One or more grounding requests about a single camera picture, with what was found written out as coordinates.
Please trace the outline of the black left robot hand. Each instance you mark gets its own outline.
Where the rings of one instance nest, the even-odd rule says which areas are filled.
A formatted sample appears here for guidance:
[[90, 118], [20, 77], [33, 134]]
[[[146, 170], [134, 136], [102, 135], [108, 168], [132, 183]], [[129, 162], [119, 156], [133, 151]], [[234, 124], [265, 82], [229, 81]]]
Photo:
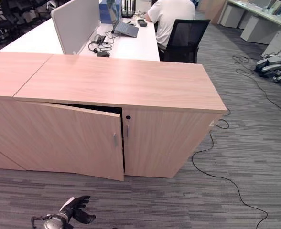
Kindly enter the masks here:
[[89, 224], [92, 223], [95, 219], [95, 215], [90, 215], [84, 211], [87, 203], [90, 200], [89, 195], [80, 196], [80, 197], [71, 197], [64, 205], [60, 208], [60, 213], [65, 214], [67, 216], [67, 222], [70, 221], [71, 218], [76, 221]]

